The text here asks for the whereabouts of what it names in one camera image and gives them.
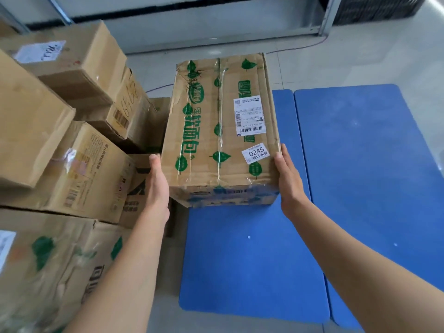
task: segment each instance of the blue mat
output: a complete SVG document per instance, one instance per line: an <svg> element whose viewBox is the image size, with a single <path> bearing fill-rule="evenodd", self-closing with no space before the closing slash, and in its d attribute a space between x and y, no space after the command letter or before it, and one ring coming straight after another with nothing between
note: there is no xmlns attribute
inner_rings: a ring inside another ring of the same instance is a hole
<svg viewBox="0 0 444 333"><path fill-rule="evenodd" d="M308 192L293 93L273 91L281 142ZM179 304L185 310L322 323L324 277L280 196L271 206L190 210Z"/></svg>
<svg viewBox="0 0 444 333"><path fill-rule="evenodd" d="M313 202L349 234L444 290L444 180L396 85L294 94ZM329 285L332 317L358 322Z"/></svg>

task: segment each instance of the left hand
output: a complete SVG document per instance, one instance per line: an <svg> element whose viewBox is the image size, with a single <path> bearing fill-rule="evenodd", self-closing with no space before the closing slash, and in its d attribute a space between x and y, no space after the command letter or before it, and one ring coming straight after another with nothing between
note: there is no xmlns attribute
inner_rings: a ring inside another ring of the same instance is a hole
<svg viewBox="0 0 444 333"><path fill-rule="evenodd" d="M160 155L150 155L151 171L146 180L147 204L145 210L156 213L156 218L165 224L170 217L168 201L170 199L170 188L162 172Z"/></svg>

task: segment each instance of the barcode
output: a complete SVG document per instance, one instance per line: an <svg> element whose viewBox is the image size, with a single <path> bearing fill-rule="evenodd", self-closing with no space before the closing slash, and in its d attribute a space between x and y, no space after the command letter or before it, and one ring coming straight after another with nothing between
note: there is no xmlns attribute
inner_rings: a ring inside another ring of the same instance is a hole
<svg viewBox="0 0 444 333"><path fill-rule="evenodd" d="M242 126L241 115L237 114L236 115L236 127L241 127L241 126Z"/></svg>
<svg viewBox="0 0 444 333"><path fill-rule="evenodd" d="M74 203L77 195L80 192L80 189L82 188L82 183L81 182L76 182L74 187L71 187L71 189L68 192L68 196L66 196L66 200L64 203L64 206L67 208L71 208L72 204Z"/></svg>
<svg viewBox="0 0 444 333"><path fill-rule="evenodd" d="M128 119L125 118L125 116L122 114L122 112L120 112L119 110L116 110L114 112L114 118L124 128L128 128L128 125L130 124L130 122Z"/></svg>
<svg viewBox="0 0 444 333"><path fill-rule="evenodd" d="M260 131L260 130L262 130L262 126L249 127L249 128L242 128L242 129L240 129L239 133L251 132L251 131Z"/></svg>

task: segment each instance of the shipping label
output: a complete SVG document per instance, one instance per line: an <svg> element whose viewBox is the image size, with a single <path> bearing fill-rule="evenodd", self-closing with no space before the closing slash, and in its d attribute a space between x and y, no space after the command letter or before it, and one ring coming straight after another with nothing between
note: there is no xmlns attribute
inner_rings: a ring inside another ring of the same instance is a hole
<svg viewBox="0 0 444 333"><path fill-rule="evenodd" d="M234 99L234 117L238 137L267 132L261 96Z"/></svg>
<svg viewBox="0 0 444 333"><path fill-rule="evenodd" d="M66 41L26 44L21 46L14 59L22 64L55 61Z"/></svg>
<svg viewBox="0 0 444 333"><path fill-rule="evenodd" d="M11 250L14 238L14 231L0 230L0 274L6 263L6 257L8 257L9 250Z"/></svg>

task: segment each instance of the torn cardboard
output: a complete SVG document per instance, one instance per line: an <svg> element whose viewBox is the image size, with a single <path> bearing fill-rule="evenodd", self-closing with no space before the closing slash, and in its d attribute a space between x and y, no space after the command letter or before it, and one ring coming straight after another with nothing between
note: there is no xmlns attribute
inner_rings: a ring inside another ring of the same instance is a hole
<svg viewBox="0 0 444 333"><path fill-rule="evenodd" d="M0 210L0 327L52 332L68 324L129 233L95 219Z"/></svg>
<svg viewBox="0 0 444 333"><path fill-rule="evenodd" d="M33 190L0 190L0 205L117 223L134 163L85 122L73 121Z"/></svg>
<svg viewBox="0 0 444 333"><path fill-rule="evenodd" d="M260 96L263 116L256 119L266 133L253 134L252 125L246 127L251 135L238 136L234 100L253 96ZM271 156L248 165L242 151L261 142ZM186 207L271 204L279 193L273 162L277 151L279 133L263 54L177 66L162 151L171 197Z"/></svg>
<svg viewBox="0 0 444 333"><path fill-rule="evenodd" d="M146 178L150 173L151 167L149 154L129 154L129 156L136 164L136 173L131 181L125 206L123 207L122 215L120 215L119 225L132 229L147 203L148 191L146 188ZM174 211L172 199L170 199L168 208L170 210L171 219Z"/></svg>
<svg viewBox="0 0 444 333"><path fill-rule="evenodd" d="M113 104L125 71L103 21L3 38L0 49L76 109Z"/></svg>
<svg viewBox="0 0 444 333"><path fill-rule="evenodd" d="M126 68L115 104L78 110L75 120L91 124L126 153L145 153L155 115L147 94Z"/></svg>
<svg viewBox="0 0 444 333"><path fill-rule="evenodd" d="M0 50L0 186L34 187L75 110Z"/></svg>

